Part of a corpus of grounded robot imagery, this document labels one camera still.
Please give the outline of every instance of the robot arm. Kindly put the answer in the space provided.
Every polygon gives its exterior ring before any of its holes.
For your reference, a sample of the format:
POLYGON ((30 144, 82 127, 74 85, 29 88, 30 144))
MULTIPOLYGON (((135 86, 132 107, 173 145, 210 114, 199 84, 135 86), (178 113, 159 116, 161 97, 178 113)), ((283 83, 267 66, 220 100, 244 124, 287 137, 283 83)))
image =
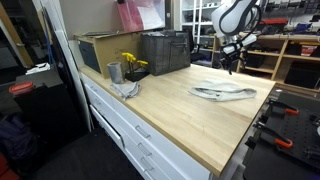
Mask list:
POLYGON ((241 60, 240 50, 257 40, 252 35, 253 30, 244 38, 238 39, 237 35, 253 22, 261 10, 256 6, 257 0, 236 0, 233 4, 223 4, 212 13, 213 27, 221 45, 221 53, 224 55, 225 69, 229 69, 232 62, 241 60))

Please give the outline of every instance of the metal cup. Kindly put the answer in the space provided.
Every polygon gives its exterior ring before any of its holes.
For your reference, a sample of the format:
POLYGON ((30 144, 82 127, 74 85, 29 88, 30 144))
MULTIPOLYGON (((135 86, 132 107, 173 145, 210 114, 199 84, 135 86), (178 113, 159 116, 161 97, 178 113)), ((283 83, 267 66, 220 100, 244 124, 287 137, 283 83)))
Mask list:
POLYGON ((112 62, 107 64, 111 81, 114 84, 123 84, 124 75, 121 62, 112 62))

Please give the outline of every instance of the gray cloth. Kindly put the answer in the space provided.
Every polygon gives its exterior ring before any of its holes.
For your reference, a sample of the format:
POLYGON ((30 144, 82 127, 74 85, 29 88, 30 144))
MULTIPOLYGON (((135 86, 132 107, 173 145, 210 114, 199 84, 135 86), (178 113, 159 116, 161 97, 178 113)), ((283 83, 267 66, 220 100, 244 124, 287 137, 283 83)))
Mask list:
POLYGON ((138 82, 125 83, 125 84, 111 84, 113 89, 124 101, 127 98, 135 97, 139 94, 141 86, 138 82))
POLYGON ((257 94, 254 89, 241 88, 228 81, 214 78, 205 79, 199 85, 192 87, 189 92, 212 101, 254 98, 257 94))

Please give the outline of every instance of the butcher block workbench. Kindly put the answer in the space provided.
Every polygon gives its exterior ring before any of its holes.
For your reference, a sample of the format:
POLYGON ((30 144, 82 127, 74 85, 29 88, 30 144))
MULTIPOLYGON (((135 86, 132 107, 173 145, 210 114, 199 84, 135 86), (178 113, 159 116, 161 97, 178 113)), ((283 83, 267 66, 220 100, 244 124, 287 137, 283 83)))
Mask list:
POLYGON ((123 101, 110 89, 110 79, 103 79, 86 67, 80 68, 80 72, 217 177, 224 171, 275 84, 270 80, 236 73, 229 75, 227 71, 191 65, 165 75, 147 76, 139 82, 140 94, 123 101), (188 92, 206 78, 253 88, 257 95, 251 99, 212 102, 188 92))

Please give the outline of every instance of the door frame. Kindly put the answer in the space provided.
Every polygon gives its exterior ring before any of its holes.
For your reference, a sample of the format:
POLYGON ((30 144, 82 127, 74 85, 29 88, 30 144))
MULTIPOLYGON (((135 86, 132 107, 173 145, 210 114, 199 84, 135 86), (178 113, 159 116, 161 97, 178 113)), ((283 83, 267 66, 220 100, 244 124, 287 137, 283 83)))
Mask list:
POLYGON ((9 40, 12 49, 16 52, 21 64, 24 67, 30 67, 33 65, 33 62, 24 47, 23 42, 21 41, 20 36, 18 35, 16 29, 14 28, 7 12, 3 8, 0 2, 0 26, 7 39, 9 40))

